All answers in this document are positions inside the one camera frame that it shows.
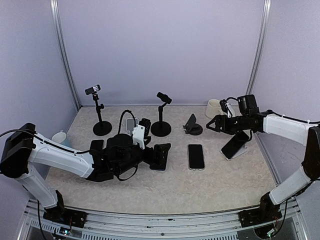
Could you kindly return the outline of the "white folding phone stand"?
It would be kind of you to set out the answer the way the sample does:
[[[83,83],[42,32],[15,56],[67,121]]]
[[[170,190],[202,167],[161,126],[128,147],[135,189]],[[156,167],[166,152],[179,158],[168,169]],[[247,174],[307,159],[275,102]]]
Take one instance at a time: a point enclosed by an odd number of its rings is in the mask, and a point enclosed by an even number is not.
[[[129,135],[132,134],[132,131],[134,130],[135,127],[135,119],[133,118],[127,118],[125,121],[125,127],[126,127],[126,131]]]

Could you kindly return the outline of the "small black disc phone stand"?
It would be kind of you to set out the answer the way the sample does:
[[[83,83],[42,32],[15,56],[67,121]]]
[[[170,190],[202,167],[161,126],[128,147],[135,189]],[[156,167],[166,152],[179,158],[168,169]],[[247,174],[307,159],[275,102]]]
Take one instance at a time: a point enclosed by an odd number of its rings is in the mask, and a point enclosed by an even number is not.
[[[201,135],[203,132],[203,128],[201,125],[197,123],[197,118],[194,113],[191,114],[190,118],[188,119],[187,123],[183,125],[183,129],[186,134],[192,136]]]

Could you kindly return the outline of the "black round-base phone stand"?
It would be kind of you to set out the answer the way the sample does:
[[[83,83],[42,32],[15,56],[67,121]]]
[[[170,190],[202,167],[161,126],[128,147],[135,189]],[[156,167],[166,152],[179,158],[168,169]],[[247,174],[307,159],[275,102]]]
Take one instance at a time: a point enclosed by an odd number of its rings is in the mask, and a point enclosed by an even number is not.
[[[101,103],[99,104],[99,96],[98,91],[101,90],[101,87],[99,84],[94,85],[90,88],[87,88],[85,90],[85,94],[92,95],[92,99],[95,102],[95,110],[98,116],[98,122],[93,126],[93,133],[96,136],[105,136],[109,134],[112,130],[112,124],[108,121],[102,120],[101,110],[104,109],[104,105]]]

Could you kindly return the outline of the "black smartphone white back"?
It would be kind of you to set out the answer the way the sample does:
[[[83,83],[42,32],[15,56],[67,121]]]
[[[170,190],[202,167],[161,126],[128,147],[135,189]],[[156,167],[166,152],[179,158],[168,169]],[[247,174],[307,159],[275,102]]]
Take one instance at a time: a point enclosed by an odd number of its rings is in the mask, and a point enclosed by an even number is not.
[[[90,143],[90,150],[93,151],[101,151],[104,147],[104,140],[98,139],[98,140],[92,140]]]

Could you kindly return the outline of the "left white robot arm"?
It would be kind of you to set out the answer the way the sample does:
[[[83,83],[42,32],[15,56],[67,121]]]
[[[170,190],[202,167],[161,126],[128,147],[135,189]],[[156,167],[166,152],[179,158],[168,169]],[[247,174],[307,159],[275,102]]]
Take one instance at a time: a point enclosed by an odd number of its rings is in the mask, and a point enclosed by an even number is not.
[[[63,197],[44,180],[35,168],[42,164],[75,174],[91,182],[101,183],[120,177],[130,169],[146,163],[150,169],[166,168],[170,143],[148,147],[151,138],[145,136],[145,127],[137,125],[131,135],[118,133],[103,140],[93,140],[89,150],[79,151],[55,143],[36,132],[36,126],[26,123],[9,130],[0,160],[0,172],[17,180],[31,193],[47,212],[63,223],[70,218]]]

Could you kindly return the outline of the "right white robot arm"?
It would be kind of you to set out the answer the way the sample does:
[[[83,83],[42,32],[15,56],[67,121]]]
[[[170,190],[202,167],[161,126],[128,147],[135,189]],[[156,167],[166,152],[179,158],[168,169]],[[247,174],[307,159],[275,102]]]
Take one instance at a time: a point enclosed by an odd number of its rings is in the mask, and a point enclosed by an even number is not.
[[[206,124],[207,129],[232,136],[221,150],[227,159],[249,142],[254,133],[275,135],[292,142],[277,148],[286,166],[289,159],[298,157],[298,169],[260,199],[255,216],[260,222],[266,222],[284,201],[300,195],[319,179],[320,124],[281,115],[271,109],[261,112],[253,94],[237,97],[236,101],[240,115],[235,116],[227,106],[228,101],[223,99],[219,102],[223,114],[215,115]]]

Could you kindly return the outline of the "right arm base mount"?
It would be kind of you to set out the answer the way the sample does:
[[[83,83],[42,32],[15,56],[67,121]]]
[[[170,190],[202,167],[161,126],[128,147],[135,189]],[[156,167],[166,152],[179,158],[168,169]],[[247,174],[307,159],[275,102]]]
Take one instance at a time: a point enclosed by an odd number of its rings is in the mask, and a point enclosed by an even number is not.
[[[240,211],[238,216],[241,227],[245,228],[281,219],[282,213],[278,209],[265,213],[260,208],[253,208]]]

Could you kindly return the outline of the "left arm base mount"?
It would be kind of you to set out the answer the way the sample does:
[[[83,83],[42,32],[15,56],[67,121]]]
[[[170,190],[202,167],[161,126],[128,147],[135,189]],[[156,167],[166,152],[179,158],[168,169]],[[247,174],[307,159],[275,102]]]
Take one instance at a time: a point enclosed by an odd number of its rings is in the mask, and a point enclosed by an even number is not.
[[[84,211],[66,208],[64,211],[46,210],[43,214],[43,218],[71,227],[84,228],[87,215],[88,214]]]

